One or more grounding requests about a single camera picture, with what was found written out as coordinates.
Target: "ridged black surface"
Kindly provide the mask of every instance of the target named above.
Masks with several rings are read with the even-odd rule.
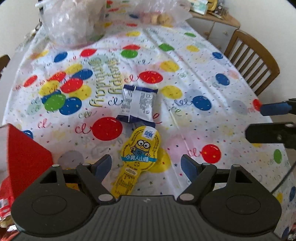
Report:
[[[123,196],[101,206],[82,228],[60,237],[41,238],[25,233],[13,241],[279,241],[273,233],[234,237],[207,224],[194,206],[178,204],[173,196]]]

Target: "wooden countertop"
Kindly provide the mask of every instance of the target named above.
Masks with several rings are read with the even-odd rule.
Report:
[[[236,28],[240,27],[240,22],[237,21],[234,17],[232,17],[230,14],[228,14],[225,19],[219,19],[211,14],[206,13],[205,15],[201,15],[199,13],[190,11],[192,17],[194,18],[201,18],[201,19],[206,19],[206,20],[210,20],[213,22],[217,22],[217,23],[223,23],[223,24],[227,24],[230,26],[234,26]]]

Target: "chair backrest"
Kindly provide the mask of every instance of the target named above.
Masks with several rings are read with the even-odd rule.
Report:
[[[252,82],[253,79],[262,70],[262,68],[266,66],[266,69],[251,84],[252,89],[259,84],[259,87],[255,91],[255,94],[258,96],[279,75],[279,66],[273,58],[273,56],[271,55],[271,53],[269,53],[269,51],[261,43],[254,39],[251,35],[240,30],[235,30],[231,37],[231,40],[224,53],[224,55],[227,58],[230,58],[238,40],[240,40],[242,43],[238,47],[230,61],[232,64],[234,64],[236,68],[241,66],[239,68],[239,72],[243,75],[243,78],[246,78],[251,74],[250,77],[246,80],[248,84]],[[240,54],[245,45],[247,46],[246,50],[242,54]],[[262,60],[263,62],[257,69],[254,70],[254,68],[258,66],[260,60]],[[266,78],[265,81],[259,83],[262,80],[262,78],[267,74],[267,72],[269,72],[270,75]]]
[[[1,78],[1,71],[8,65],[10,58],[8,55],[3,55],[0,57],[0,78]]]

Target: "cabinet door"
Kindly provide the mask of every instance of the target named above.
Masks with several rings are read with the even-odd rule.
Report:
[[[211,28],[214,24],[214,22],[212,21],[200,18],[190,18],[186,21],[196,32],[198,32],[205,39],[207,39],[210,35]]]
[[[215,23],[210,38],[230,40],[236,27],[223,23]]]
[[[215,39],[209,38],[209,42],[214,45],[221,53],[224,53],[228,44],[229,40],[227,39]]]

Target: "minion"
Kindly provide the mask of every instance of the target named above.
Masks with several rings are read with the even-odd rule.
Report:
[[[149,149],[150,144],[149,142],[145,140],[138,140],[137,143],[131,147],[131,153],[133,153],[135,156],[147,156],[149,157]]]

